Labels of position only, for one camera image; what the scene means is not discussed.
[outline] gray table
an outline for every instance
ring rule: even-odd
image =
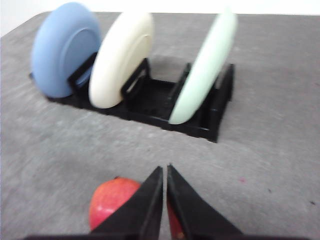
[[[96,15],[104,35],[118,14]],[[1,239],[87,233],[100,183],[168,163],[243,232],[320,239],[319,16],[239,15],[218,144],[48,102],[28,79],[46,16],[1,38]],[[153,77],[176,81],[213,17],[154,14]]]

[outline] dish rack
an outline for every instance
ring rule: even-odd
[[[205,138],[217,143],[219,127],[228,101],[231,101],[234,86],[235,65],[224,66],[205,100],[192,118],[182,124],[169,124],[169,117],[191,70],[187,63],[177,82],[153,79],[148,58],[144,58],[121,88],[123,101],[110,108],[97,108],[89,100],[89,81],[76,85],[77,79],[92,67],[97,56],[93,53],[67,80],[72,95],[62,98],[46,98],[55,103],[95,111],[104,115],[117,116],[124,120],[176,131],[192,137]]]

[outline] white plate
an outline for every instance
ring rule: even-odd
[[[150,13],[124,12],[106,34],[89,82],[89,99],[96,108],[122,101],[121,88],[151,50],[154,22]]]

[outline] red apple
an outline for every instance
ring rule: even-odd
[[[124,177],[116,177],[98,186],[94,191],[89,208],[90,229],[95,229],[117,211],[139,187],[140,183]]]
[[[171,237],[174,240],[181,240],[185,239],[184,231],[182,230],[181,224],[175,215],[174,210],[172,209],[170,202],[166,202],[166,206],[168,209],[168,217],[169,217],[169,223],[170,223],[170,231],[171,231]]]

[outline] light green plate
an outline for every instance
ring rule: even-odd
[[[228,56],[236,28],[237,16],[228,8],[216,17],[174,105],[170,124],[185,123],[201,106]]]

